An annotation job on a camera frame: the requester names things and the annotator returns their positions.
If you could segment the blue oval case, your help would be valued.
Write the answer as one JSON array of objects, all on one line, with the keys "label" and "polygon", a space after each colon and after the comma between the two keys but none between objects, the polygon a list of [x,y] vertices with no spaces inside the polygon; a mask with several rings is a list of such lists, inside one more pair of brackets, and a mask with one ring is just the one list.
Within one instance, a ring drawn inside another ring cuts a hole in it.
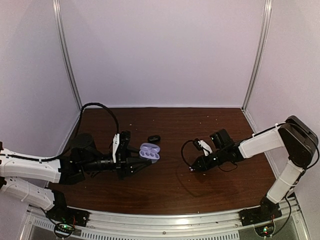
[{"label": "blue oval case", "polygon": [[150,160],[155,164],[160,159],[160,147],[153,143],[142,143],[139,148],[139,157],[145,160]]}]

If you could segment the black earbud charging case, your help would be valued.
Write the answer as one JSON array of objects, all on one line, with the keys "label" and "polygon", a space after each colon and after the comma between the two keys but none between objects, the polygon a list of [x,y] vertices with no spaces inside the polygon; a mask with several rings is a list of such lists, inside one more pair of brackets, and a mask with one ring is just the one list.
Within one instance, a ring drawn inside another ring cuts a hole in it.
[{"label": "black earbud charging case", "polygon": [[161,141],[161,137],[159,135],[151,135],[147,138],[147,141],[149,143],[157,143],[157,142],[160,142]]}]

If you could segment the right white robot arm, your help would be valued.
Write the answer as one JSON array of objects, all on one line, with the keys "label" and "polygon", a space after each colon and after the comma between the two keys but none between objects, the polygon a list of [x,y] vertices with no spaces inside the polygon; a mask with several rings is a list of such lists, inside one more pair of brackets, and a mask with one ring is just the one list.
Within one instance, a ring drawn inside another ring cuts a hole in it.
[{"label": "right white robot arm", "polygon": [[302,175],[312,166],[314,155],[319,155],[318,136],[295,115],[284,122],[265,129],[251,137],[235,142],[226,129],[221,129],[210,136],[215,150],[204,141],[195,139],[195,147],[203,151],[190,166],[192,170],[204,172],[219,167],[226,162],[236,164],[253,156],[271,150],[285,148],[288,161],[284,170],[263,198],[256,210],[259,220],[268,220],[277,205],[286,194],[295,187]]}]

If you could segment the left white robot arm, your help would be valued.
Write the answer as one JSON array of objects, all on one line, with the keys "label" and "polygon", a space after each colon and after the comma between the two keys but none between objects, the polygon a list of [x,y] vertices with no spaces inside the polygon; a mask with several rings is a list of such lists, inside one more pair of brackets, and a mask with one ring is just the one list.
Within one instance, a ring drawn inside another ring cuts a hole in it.
[{"label": "left white robot arm", "polygon": [[56,190],[44,189],[28,181],[43,180],[59,185],[75,185],[85,175],[116,172],[119,179],[131,176],[160,159],[160,147],[142,143],[139,148],[129,145],[130,132],[115,134],[108,154],[98,151],[90,134],[78,135],[70,147],[70,155],[36,157],[19,155],[6,148],[0,150],[0,192],[37,206],[53,214],[61,222],[72,218],[65,196]]}]

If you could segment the right circuit board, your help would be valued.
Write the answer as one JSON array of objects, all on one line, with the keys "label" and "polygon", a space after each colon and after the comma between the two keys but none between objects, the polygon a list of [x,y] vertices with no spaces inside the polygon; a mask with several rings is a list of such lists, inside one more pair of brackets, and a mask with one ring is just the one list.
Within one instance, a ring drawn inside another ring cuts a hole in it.
[{"label": "right circuit board", "polygon": [[258,225],[254,227],[255,233],[259,236],[259,237],[268,237],[270,235],[272,235],[275,231],[275,225],[272,223],[269,224],[263,224],[263,225]]}]

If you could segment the circuit board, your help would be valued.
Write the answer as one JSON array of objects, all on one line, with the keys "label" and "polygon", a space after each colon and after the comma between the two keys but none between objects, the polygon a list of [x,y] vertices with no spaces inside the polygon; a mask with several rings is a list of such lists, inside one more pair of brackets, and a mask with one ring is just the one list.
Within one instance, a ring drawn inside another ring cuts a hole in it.
[{"label": "circuit board", "polygon": [[59,222],[56,223],[53,229],[54,234],[59,238],[67,238],[72,235],[75,228],[70,224]]},{"label": "circuit board", "polygon": [[268,237],[270,235],[272,235],[275,231],[275,225],[272,223],[269,224],[263,224],[263,225],[258,225],[254,227],[255,233],[259,236],[259,237]]}]

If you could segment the left circuit board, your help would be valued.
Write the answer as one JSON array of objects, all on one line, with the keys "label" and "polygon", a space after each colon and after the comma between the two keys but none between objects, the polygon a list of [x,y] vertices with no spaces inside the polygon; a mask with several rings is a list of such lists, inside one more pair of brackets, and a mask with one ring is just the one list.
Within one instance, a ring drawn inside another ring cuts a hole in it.
[{"label": "left circuit board", "polygon": [[72,235],[75,228],[70,224],[59,222],[56,223],[53,229],[54,234],[59,238],[67,238]]}]

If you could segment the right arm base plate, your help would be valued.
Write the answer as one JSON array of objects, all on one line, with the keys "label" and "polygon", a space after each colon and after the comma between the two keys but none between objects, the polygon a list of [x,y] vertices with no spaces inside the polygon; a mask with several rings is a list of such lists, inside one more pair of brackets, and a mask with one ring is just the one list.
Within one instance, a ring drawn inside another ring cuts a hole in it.
[{"label": "right arm base plate", "polygon": [[282,216],[282,212],[278,209],[273,212],[269,212],[263,211],[260,207],[243,209],[238,214],[243,227],[268,222],[274,218],[280,218]]}]

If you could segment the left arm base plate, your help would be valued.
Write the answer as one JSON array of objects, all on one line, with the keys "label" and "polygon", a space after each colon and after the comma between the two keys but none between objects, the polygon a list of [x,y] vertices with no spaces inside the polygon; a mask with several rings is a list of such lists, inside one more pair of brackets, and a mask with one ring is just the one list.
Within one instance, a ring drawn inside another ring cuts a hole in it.
[{"label": "left arm base plate", "polygon": [[58,206],[54,206],[46,214],[52,220],[80,227],[87,226],[90,216],[90,213],[86,210]]}]

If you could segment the front aluminium rail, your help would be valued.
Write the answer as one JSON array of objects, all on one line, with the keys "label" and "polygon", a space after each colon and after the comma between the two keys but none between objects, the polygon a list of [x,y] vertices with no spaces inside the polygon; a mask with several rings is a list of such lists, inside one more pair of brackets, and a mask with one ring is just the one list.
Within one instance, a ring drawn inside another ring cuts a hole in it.
[{"label": "front aluminium rail", "polygon": [[310,234],[295,197],[279,204],[282,216],[243,225],[240,210],[178,215],[122,214],[90,211],[86,226],[71,240],[263,240],[264,226],[274,226],[273,240],[309,240]]}]

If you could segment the left aluminium frame post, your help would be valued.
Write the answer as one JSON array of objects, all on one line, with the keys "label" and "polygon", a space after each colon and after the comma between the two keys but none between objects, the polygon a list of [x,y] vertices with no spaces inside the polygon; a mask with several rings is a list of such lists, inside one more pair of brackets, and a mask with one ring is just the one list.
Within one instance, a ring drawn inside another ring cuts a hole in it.
[{"label": "left aluminium frame post", "polygon": [[71,92],[74,97],[76,106],[80,111],[83,105],[82,105],[81,97],[76,84],[72,63],[71,63],[71,59],[68,51],[67,40],[66,40],[64,24],[63,24],[62,11],[61,11],[61,2],[59,0],[53,0],[52,6],[53,6],[53,13],[56,21],[62,59],[65,66],[66,74],[67,74],[67,79],[70,84]]}]

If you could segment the aluminium frame post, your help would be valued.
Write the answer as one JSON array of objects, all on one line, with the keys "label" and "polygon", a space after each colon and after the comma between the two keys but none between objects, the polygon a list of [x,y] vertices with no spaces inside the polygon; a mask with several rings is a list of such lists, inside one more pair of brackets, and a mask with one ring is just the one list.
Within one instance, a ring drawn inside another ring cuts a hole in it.
[{"label": "aluminium frame post", "polygon": [[59,0],[53,0],[52,6],[53,6],[53,13],[56,21],[62,59],[65,66],[66,74],[67,74],[67,79],[70,84],[71,92],[74,97],[76,106],[80,111],[83,105],[82,105],[81,97],[76,84],[72,63],[71,63],[71,59],[68,51],[67,40],[66,40],[64,24],[63,24],[62,11],[61,11],[61,2]]},{"label": "aluminium frame post", "polygon": [[245,98],[242,104],[242,108],[241,108],[243,112],[246,112],[249,106],[249,102],[254,92],[256,81],[258,79],[258,74],[259,74],[261,63],[262,63],[263,53],[266,47],[266,42],[267,42],[269,29],[270,29],[270,22],[272,18],[272,7],[273,7],[272,0],[264,1],[264,9],[262,14],[261,29],[259,34],[257,50],[254,58],[252,72],[250,75],[249,85],[248,85]]}]

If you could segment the right aluminium frame post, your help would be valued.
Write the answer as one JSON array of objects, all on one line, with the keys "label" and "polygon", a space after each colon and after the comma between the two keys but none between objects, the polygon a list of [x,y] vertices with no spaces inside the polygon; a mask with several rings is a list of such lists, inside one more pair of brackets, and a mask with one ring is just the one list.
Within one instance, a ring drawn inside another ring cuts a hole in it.
[{"label": "right aluminium frame post", "polygon": [[262,14],[261,29],[259,34],[257,50],[254,58],[252,72],[250,75],[249,85],[248,85],[245,98],[242,104],[242,108],[241,108],[243,112],[246,112],[249,106],[249,102],[254,92],[256,81],[258,79],[258,74],[259,74],[261,63],[262,63],[263,53],[266,47],[266,42],[267,42],[269,29],[270,29],[270,22],[272,18],[272,7],[273,7],[272,0],[264,1],[264,9]]}]

